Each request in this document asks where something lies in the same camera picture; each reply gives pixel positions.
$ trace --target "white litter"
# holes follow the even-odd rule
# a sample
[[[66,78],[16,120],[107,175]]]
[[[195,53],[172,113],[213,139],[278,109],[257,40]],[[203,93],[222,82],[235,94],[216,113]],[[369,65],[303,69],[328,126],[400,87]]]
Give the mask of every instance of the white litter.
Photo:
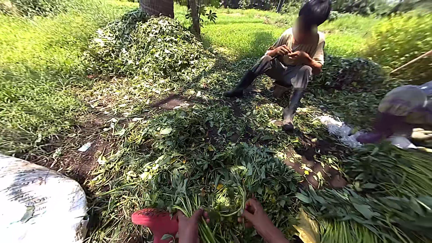
[[[337,121],[329,115],[324,115],[319,117],[322,124],[327,126],[327,130],[330,134],[336,135],[339,140],[346,146],[349,147],[360,147],[363,144],[357,141],[357,137],[364,134],[363,131],[357,131],[354,134],[352,133],[352,128],[346,125],[344,122]],[[407,149],[407,148],[417,148],[413,143],[408,140],[406,137],[402,136],[391,136],[387,138],[387,141],[391,142],[392,145]]]
[[[85,143],[81,148],[78,149],[79,152],[86,152],[92,146],[92,142]]]
[[[86,195],[76,181],[2,154],[0,205],[2,242],[81,243],[86,236]]]
[[[358,131],[351,134],[352,128],[347,126],[344,122],[340,120],[337,121],[329,115],[319,117],[322,124],[327,126],[327,130],[330,134],[336,135],[339,140],[346,146],[349,147],[360,147],[361,143],[357,141],[357,137],[363,134],[363,132]]]

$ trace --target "human hands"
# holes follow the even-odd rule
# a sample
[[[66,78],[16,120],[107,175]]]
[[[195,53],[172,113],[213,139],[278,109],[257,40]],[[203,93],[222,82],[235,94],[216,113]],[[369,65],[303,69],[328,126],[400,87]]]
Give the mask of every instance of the human hands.
[[[271,50],[268,54],[271,57],[275,57],[277,55],[285,56],[291,52],[292,52],[292,50],[288,46],[282,45],[282,46],[278,46],[275,49]]]
[[[209,214],[203,209],[198,209],[189,218],[182,211],[178,212],[178,242],[179,243],[199,243],[198,224],[201,216],[204,216],[206,223],[210,222]]]
[[[307,54],[304,51],[295,51],[288,54],[288,58],[292,60],[298,60],[302,63],[308,63],[308,61],[311,59],[309,57],[309,54]]]
[[[273,225],[261,203],[256,199],[252,198],[246,201],[245,211],[238,218],[238,221],[241,223],[244,219],[246,219],[245,227],[254,227],[266,242],[289,243],[283,233]]]

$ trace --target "beige t-shirt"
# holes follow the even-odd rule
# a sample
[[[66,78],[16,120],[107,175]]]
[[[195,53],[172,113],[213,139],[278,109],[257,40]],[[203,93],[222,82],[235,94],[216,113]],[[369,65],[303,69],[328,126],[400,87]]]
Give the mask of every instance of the beige t-shirt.
[[[306,52],[312,59],[320,63],[321,65],[324,65],[324,34],[320,31],[318,31],[318,34],[316,35],[316,40],[312,41],[313,44],[297,44],[294,42],[294,35],[292,34],[292,28],[287,29],[269,48],[269,50],[273,50],[276,47],[286,45],[287,47],[291,48],[291,50],[294,51],[304,51]],[[288,56],[283,56],[279,58],[287,65],[301,65],[301,63],[297,63],[296,61],[289,59]]]

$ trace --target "squatting person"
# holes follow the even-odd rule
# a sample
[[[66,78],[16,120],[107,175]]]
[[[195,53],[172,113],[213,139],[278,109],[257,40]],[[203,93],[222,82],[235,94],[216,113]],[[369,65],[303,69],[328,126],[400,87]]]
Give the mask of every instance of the squatting person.
[[[290,87],[289,106],[283,110],[282,129],[292,132],[292,119],[312,75],[321,72],[324,64],[324,34],[317,27],[330,14],[329,0],[311,0],[299,11],[292,28],[287,29],[256,64],[246,71],[237,86],[223,93],[226,97],[242,96],[254,79],[266,74],[276,83]]]

